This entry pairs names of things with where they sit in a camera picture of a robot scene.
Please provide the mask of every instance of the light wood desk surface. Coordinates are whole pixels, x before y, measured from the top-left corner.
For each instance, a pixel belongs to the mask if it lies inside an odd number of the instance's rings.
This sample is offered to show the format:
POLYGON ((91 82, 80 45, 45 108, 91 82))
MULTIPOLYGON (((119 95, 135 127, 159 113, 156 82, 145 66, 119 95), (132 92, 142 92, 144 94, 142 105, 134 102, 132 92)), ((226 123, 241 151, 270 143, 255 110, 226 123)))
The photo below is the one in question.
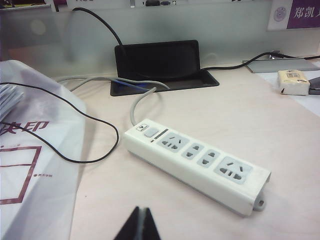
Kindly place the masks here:
MULTIPOLYGON (((151 209, 163 240, 320 239, 320 118, 246 68, 212 74, 220 86, 152 94, 138 104, 136 120, 149 118, 271 170, 264 211, 238 216, 120 141, 107 159, 81 166, 71 240, 113 239, 135 206, 151 209)), ((105 81, 74 91, 121 137, 137 96, 109 92, 105 81)), ((111 128, 88 121, 83 155, 98 158, 114 141, 111 128)))

